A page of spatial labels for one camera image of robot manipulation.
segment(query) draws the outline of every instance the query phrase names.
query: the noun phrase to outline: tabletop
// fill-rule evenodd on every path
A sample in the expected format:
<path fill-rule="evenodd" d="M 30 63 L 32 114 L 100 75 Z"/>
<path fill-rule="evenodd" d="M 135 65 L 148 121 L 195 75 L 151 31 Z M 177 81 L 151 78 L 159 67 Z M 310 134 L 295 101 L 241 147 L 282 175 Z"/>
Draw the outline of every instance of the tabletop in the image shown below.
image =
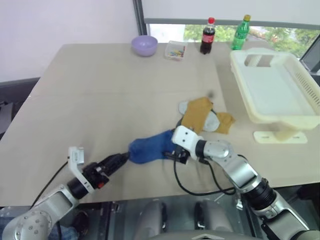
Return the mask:
<path fill-rule="evenodd" d="M 152 57 L 135 55 L 129 44 L 63 46 L 32 90 L 0 142 L 0 206 L 30 205 L 67 160 L 68 147 L 84 147 L 85 162 L 128 151 L 137 138 L 173 128 L 181 118 L 178 104 L 213 93 L 216 112 L 236 119 L 228 135 L 203 132 L 207 140 L 224 139 L 273 187 L 319 182 L 319 128 L 306 131 L 307 144 L 256 143 L 254 124 L 230 70 L 230 46 L 217 42 L 208 55 L 189 43 L 185 59 L 164 58 L 165 44 Z M 268 47 L 247 42 L 246 48 Z M 230 183 L 215 166 L 224 188 Z M 193 192 L 217 190 L 207 166 L 189 160 L 178 164 L 181 182 Z M 65 168 L 48 187 L 73 176 Z M 100 190 L 82 202 L 156 198 L 185 194 L 173 174 L 173 162 L 126 163 Z"/>

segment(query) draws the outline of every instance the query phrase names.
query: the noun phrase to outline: trees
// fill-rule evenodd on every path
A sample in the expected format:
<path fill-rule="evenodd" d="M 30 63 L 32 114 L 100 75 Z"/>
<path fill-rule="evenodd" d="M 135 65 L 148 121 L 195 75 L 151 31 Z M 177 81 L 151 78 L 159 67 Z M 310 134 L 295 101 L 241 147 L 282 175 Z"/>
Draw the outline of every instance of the trees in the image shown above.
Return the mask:
<path fill-rule="evenodd" d="M 200 42 L 204 25 L 186 25 L 184 41 Z M 214 41 L 232 41 L 236 32 L 236 26 L 218 25 L 215 28 Z M 312 42 L 320 34 L 320 30 L 294 29 L 284 27 L 264 27 L 265 33 L 250 30 L 249 34 L 266 40 L 276 51 L 289 52 L 296 57 L 301 57 L 310 47 Z"/>

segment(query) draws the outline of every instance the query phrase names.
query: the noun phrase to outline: soda bottle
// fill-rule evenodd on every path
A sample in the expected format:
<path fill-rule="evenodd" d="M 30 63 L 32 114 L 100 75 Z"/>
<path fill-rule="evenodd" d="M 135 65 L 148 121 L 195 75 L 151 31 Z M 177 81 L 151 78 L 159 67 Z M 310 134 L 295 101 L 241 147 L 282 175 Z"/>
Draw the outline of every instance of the soda bottle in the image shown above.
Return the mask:
<path fill-rule="evenodd" d="M 209 54 L 211 52 L 212 43 L 216 33 L 214 23 L 215 19 L 213 17 L 209 17 L 208 24 L 203 29 L 200 47 L 200 52 L 203 54 Z"/>
<path fill-rule="evenodd" d="M 246 41 L 248 32 L 249 32 L 249 21 L 250 21 L 251 16 L 250 15 L 245 15 L 243 18 L 243 21 L 239 26 L 236 28 L 233 42 L 231 45 L 232 50 L 240 50 L 243 46 L 243 44 Z"/>

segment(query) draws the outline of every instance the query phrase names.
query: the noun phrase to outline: window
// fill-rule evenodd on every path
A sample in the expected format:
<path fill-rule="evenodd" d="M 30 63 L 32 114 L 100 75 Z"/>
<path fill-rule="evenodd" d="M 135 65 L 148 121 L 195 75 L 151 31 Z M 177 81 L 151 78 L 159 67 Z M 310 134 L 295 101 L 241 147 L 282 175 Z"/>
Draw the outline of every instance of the window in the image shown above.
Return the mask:
<path fill-rule="evenodd" d="M 200 42 L 204 25 L 197 24 L 149 24 L 149 33 L 160 43 L 168 41 Z M 216 42 L 233 40 L 237 26 L 218 25 Z M 300 58 L 311 46 L 320 30 L 251 26 L 247 41 L 267 41 L 276 51 L 284 51 Z"/>

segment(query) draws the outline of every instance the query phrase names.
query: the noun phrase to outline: coca-cola bottle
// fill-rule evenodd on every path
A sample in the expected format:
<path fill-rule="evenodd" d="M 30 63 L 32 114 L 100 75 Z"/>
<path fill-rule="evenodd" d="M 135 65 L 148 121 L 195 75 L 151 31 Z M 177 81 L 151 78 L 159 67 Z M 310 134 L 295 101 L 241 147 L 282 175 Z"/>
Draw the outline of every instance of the coca-cola bottle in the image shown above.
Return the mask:
<path fill-rule="evenodd" d="M 215 19 L 213 17 L 209 17 L 208 24 L 203 29 L 202 34 L 202 41 L 201 41 L 201 47 L 200 52 L 203 54 L 209 54 L 211 52 L 212 43 L 215 38 Z"/>

